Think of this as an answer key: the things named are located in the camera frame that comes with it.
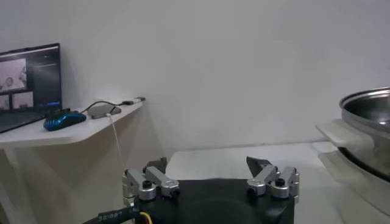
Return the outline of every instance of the laptop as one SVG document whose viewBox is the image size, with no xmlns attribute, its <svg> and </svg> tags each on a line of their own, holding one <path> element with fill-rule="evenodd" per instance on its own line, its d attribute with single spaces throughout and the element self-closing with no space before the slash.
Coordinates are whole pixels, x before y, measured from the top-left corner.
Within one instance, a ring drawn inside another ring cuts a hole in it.
<svg viewBox="0 0 390 224">
<path fill-rule="evenodd" d="M 0 133 L 61 109 L 60 44 L 0 53 Z"/>
</svg>

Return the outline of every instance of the yellow wire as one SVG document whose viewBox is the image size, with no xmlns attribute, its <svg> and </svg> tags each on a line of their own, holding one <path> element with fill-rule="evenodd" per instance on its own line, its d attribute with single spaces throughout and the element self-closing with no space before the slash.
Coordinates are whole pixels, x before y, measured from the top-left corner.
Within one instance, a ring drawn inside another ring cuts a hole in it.
<svg viewBox="0 0 390 224">
<path fill-rule="evenodd" d="M 146 212 L 140 212 L 140 215 L 145 216 L 149 224 L 153 224 L 151 216 Z"/>
</svg>

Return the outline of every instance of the white table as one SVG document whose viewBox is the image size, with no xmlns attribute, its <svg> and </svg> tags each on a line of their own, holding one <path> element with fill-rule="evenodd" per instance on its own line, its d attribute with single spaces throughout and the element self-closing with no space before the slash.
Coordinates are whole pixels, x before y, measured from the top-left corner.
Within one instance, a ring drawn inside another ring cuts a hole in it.
<svg viewBox="0 0 390 224">
<path fill-rule="evenodd" d="M 270 145 L 234 149 L 177 152 L 166 174 L 176 180 L 207 178 L 250 178 L 246 156 L 268 159 L 281 168 L 294 166 L 300 172 L 300 201 L 296 207 L 298 224 L 343 223 L 336 209 L 336 189 L 318 159 L 321 152 L 336 150 L 330 142 Z"/>
<path fill-rule="evenodd" d="M 142 105 L 143 103 L 139 102 L 130 106 L 121 106 L 122 112 L 112 116 L 113 122 L 136 111 Z M 108 117 L 96 120 L 88 117 L 85 122 L 58 131 L 46 131 L 43 122 L 44 120 L 34 122 L 0 135 L 0 149 L 4 149 L 8 163 L 13 167 L 15 174 L 13 180 L 7 180 L 13 182 L 12 188 L 7 189 L 0 183 L 0 202 L 11 224 L 36 223 L 15 149 L 80 142 L 111 125 Z"/>
</svg>

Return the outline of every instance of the bowl rim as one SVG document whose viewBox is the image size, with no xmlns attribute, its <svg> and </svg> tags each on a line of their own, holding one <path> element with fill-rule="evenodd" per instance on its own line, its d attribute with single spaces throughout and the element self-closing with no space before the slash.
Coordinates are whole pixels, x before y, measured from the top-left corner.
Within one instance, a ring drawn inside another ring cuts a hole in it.
<svg viewBox="0 0 390 224">
<path fill-rule="evenodd" d="M 390 97 L 390 87 L 383 87 L 383 88 L 375 88 L 365 91 L 360 91 L 357 93 L 349 94 L 348 96 L 343 97 L 340 102 L 339 106 L 342 109 L 342 116 L 344 119 L 344 116 L 347 116 L 348 118 L 351 118 L 363 125 L 367 125 L 369 127 L 372 127 L 376 130 L 390 132 L 390 124 L 380 124 L 378 122 L 375 122 L 370 119 L 366 119 L 364 117 L 361 117 L 359 115 L 356 115 L 354 113 L 351 113 L 349 110 L 345 108 L 345 106 L 354 100 L 361 99 L 364 97 L 370 97 L 370 98 L 376 98 L 376 97 Z"/>
</svg>

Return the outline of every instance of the white cable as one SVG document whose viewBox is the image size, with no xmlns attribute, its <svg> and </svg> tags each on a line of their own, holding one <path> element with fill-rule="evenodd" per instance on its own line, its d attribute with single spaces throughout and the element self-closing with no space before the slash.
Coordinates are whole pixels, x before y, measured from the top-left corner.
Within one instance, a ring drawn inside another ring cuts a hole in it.
<svg viewBox="0 0 390 224">
<path fill-rule="evenodd" d="M 121 148 L 119 147 L 119 140 L 118 140 L 118 135 L 116 134 L 116 128 L 115 128 L 114 120 L 112 119 L 110 113 L 107 113 L 106 116 L 107 116 L 108 118 L 110 118 L 110 121 L 111 121 L 111 124 L 112 124 L 112 128 L 114 129 L 114 135 L 115 135 L 115 141 L 116 141 L 116 149 L 117 149 L 117 151 L 118 151 L 119 160 L 121 160 L 123 170 L 126 170 L 125 165 L 124 165 L 124 162 L 123 162 L 123 157 L 122 157 L 122 153 L 121 153 Z"/>
</svg>

